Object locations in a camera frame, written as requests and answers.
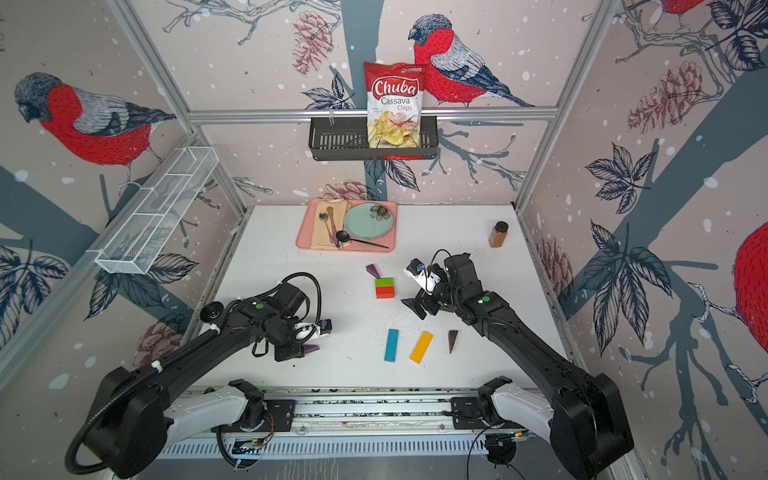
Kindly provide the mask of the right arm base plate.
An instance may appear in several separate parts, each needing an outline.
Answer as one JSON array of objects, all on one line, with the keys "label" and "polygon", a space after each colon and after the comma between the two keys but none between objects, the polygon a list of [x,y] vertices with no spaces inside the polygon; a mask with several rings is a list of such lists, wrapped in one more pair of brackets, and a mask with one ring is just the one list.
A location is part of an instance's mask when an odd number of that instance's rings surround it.
[{"label": "right arm base plate", "polygon": [[489,426],[526,430],[516,422],[503,419],[489,400],[478,397],[452,397],[447,413],[455,430],[480,430]]}]

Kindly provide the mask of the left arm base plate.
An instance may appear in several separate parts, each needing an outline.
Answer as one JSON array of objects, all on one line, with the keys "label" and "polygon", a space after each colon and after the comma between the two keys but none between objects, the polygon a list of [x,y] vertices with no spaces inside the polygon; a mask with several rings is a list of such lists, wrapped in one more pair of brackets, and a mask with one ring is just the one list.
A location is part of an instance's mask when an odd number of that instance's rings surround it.
[{"label": "left arm base plate", "polygon": [[250,401],[243,414],[233,423],[221,425],[223,433],[289,432],[292,427],[296,401],[292,399],[266,399],[258,404]]}]

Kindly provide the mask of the gold purple knife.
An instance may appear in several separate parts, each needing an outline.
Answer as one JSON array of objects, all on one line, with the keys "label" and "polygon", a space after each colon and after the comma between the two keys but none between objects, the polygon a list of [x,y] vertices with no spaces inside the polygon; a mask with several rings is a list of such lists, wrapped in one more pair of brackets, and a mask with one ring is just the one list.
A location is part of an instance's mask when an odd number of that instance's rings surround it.
[{"label": "gold purple knife", "polygon": [[332,238],[333,238],[334,244],[335,244],[337,249],[341,249],[341,241],[338,239],[338,236],[337,236],[338,230],[337,230],[336,224],[335,224],[333,207],[331,207],[331,206],[326,207],[326,214],[329,217],[329,222],[330,222],[330,227],[331,227],[331,234],[332,234]]}]

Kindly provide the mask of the red rectangular block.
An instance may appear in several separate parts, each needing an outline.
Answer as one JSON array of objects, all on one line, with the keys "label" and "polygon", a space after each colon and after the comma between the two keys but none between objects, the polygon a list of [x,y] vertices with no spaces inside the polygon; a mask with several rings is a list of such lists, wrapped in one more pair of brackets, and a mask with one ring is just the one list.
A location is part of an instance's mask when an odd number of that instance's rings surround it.
[{"label": "red rectangular block", "polygon": [[375,293],[377,299],[392,299],[395,297],[395,288],[393,286],[377,287]]}]

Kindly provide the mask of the beige napkin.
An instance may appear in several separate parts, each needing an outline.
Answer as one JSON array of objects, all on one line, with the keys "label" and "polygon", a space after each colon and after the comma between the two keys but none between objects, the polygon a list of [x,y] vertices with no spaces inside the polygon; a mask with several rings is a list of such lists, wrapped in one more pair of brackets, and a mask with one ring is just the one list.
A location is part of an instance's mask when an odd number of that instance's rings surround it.
[{"label": "beige napkin", "polygon": [[344,229],[344,217],[349,209],[347,200],[322,200],[315,202],[315,211],[310,215],[313,221],[313,232],[311,240],[311,249],[314,250],[336,250],[331,244],[325,225],[318,218],[321,211],[326,212],[326,207],[331,206],[334,210],[334,219],[338,231]]}]

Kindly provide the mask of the brown spice bottle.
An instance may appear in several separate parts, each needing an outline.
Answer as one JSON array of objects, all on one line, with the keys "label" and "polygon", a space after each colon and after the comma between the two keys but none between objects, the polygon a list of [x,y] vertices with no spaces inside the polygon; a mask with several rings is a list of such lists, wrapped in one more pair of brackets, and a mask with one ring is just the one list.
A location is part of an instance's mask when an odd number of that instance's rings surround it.
[{"label": "brown spice bottle", "polygon": [[498,221],[493,226],[489,236],[489,246],[491,248],[500,248],[503,246],[507,234],[509,225],[505,221]]}]

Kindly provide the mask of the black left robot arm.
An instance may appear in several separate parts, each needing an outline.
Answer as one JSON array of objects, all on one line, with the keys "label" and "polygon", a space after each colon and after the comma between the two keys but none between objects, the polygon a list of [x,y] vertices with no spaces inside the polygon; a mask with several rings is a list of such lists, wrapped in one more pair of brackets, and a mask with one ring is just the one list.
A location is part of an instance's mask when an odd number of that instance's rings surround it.
[{"label": "black left robot arm", "polygon": [[320,315],[322,300],[310,300],[293,278],[227,305],[209,303],[200,312],[204,333],[148,365],[108,373],[67,448],[66,470],[88,475],[109,469],[129,478],[149,466],[178,429],[167,413],[173,402],[224,360],[261,341],[273,345],[277,361],[302,357],[307,339],[297,331],[297,313]]}]

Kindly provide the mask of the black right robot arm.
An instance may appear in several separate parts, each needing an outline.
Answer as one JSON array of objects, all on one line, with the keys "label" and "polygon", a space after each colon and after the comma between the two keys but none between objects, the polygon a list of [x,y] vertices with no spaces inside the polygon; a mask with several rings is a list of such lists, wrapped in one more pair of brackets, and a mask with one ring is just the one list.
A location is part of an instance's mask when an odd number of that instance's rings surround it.
[{"label": "black right robot arm", "polygon": [[538,387],[533,394],[503,376],[486,382],[477,406],[488,425],[515,423],[547,440],[576,479],[595,478],[634,449],[618,386],[604,374],[590,375],[536,335],[505,299],[482,286],[469,254],[449,256],[442,265],[414,259],[405,272],[420,289],[403,303],[420,319],[455,313]]}]

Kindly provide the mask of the silver spoon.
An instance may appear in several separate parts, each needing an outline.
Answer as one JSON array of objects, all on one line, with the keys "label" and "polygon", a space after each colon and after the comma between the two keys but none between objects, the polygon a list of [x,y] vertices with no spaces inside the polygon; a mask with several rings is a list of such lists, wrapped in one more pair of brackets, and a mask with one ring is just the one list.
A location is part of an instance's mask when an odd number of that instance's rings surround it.
[{"label": "silver spoon", "polygon": [[327,233],[328,233],[328,237],[329,237],[329,240],[330,240],[331,244],[336,249],[339,249],[340,248],[340,244],[338,243],[338,240],[336,239],[335,234],[333,233],[333,231],[331,229],[331,223],[330,223],[330,218],[329,218],[328,214],[325,211],[321,211],[318,214],[318,218],[325,225]]}]

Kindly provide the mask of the teal long block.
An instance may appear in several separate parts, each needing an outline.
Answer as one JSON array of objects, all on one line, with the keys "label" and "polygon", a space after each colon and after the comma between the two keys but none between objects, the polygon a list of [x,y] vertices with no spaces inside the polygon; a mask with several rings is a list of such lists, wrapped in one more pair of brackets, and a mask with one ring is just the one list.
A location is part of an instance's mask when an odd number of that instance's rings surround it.
[{"label": "teal long block", "polygon": [[394,363],[396,361],[397,347],[399,340],[399,331],[397,329],[390,329],[387,334],[384,361],[388,363]]}]

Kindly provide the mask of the pink tray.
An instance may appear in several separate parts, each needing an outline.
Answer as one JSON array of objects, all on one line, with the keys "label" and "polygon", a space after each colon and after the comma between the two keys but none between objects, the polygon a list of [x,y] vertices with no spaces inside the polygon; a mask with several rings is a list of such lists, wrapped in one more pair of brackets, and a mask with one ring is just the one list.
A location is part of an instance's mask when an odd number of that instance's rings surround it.
[{"label": "pink tray", "polygon": [[[296,238],[296,246],[299,249],[303,250],[314,250],[311,249],[311,240],[312,240],[312,232],[313,232],[313,221],[310,219],[310,215],[315,211],[315,202],[318,199],[314,199],[309,203],[309,206],[307,207],[301,226],[299,228],[299,232]],[[373,246],[363,245],[360,243],[341,243],[341,249],[336,250],[314,250],[314,251],[332,251],[332,252],[366,252],[366,253],[391,253],[394,251],[396,246],[396,232],[397,232],[397,219],[398,219],[398,206],[393,202],[388,201],[365,201],[365,200],[347,200],[349,202],[349,209],[363,203],[379,203],[387,206],[389,209],[392,210],[395,221],[394,226],[390,230],[389,233],[387,233],[384,237],[376,239],[376,240],[368,240],[372,242],[376,242],[379,244],[387,245],[389,246],[389,249],[381,249],[376,248]]]}]

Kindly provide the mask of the yellow long block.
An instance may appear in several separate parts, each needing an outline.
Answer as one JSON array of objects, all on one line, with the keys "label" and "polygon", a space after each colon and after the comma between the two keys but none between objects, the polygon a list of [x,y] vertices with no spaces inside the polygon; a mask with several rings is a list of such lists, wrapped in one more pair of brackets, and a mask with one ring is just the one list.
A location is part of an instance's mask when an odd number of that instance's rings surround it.
[{"label": "yellow long block", "polygon": [[411,353],[411,355],[409,357],[411,362],[413,362],[415,364],[421,364],[422,363],[423,358],[424,358],[424,356],[425,356],[425,354],[426,354],[426,352],[427,352],[427,350],[428,350],[428,348],[429,348],[433,338],[434,338],[434,336],[431,333],[427,332],[427,331],[424,331],[424,332],[421,333],[421,335],[418,338],[418,340],[417,340],[417,342],[416,342],[416,344],[415,344],[415,346],[414,346],[414,348],[412,350],[412,353]]}]

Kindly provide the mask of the Chuba cassava chips bag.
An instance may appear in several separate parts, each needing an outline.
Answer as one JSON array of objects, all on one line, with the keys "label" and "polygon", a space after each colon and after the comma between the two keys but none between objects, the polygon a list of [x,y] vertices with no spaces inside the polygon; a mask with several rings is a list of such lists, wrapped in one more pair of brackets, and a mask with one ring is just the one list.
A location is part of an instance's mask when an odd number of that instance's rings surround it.
[{"label": "Chuba cassava chips bag", "polygon": [[426,66],[365,62],[364,73],[369,147],[420,147]]}]

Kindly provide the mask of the black lid shaker jar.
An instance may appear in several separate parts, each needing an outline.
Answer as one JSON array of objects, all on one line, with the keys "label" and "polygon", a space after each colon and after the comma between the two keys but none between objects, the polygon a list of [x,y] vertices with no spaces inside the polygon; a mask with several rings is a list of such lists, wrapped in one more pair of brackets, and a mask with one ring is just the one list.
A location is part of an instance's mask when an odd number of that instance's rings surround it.
[{"label": "black lid shaker jar", "polygon": [[205,305],[199,314],[199,318],[203,323],[215,323],[224,313],[224,304],[219,301],[211,302]]}]

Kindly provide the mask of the mint green flower plate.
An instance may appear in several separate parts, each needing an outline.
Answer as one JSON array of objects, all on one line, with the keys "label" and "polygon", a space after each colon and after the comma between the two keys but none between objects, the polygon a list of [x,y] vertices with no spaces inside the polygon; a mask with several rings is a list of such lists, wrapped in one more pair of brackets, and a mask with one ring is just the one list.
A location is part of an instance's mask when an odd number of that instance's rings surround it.
[{"label": "mint green flower plate", "polygon": [[376,240],[384,237],[394,226],[391,209],[379,203],[363,203],[348,210],[344,216],[344,230],[354,238]]}]

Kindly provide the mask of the black wall basket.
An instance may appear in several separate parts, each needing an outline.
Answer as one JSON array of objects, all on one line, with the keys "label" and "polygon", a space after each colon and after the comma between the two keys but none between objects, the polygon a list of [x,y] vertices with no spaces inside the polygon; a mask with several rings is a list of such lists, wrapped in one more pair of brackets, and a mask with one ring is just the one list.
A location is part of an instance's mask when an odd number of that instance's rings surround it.
[{"label": "black wall basket", "polygon": [[370,148],[363,117],[312,118],[308,146],[316,161],[432,160],[439,147],[437,118],[422,118],[418,148]]}]

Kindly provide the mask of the dark brown triangle block lower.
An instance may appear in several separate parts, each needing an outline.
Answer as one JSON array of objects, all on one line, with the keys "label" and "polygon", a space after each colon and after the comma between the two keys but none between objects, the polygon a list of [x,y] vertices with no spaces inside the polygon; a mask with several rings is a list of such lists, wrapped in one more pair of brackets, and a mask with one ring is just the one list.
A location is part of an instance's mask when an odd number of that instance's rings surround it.
[{"label": "dark brown triangle block lower", "polygon": [[448,350],[449,353],[452,354],[455,349],[455,344],[458,337],[458,331],[457,330],[450,330],[448,332]]}]

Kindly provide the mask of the black spoon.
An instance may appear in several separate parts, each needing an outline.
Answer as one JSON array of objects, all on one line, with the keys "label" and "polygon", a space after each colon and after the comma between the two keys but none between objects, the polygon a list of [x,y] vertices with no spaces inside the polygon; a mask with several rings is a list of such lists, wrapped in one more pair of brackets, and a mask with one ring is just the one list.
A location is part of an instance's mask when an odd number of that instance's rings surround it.
[{"label": "black spoon", "polygon": [[373,246],[376,248],[389,249],[389,246],[387,245],[379,244],[379,243],[368,241],[368,240],[354,238],[345,230],[337,231],[335,236],[340,243],[360,243],[363,245]]}]

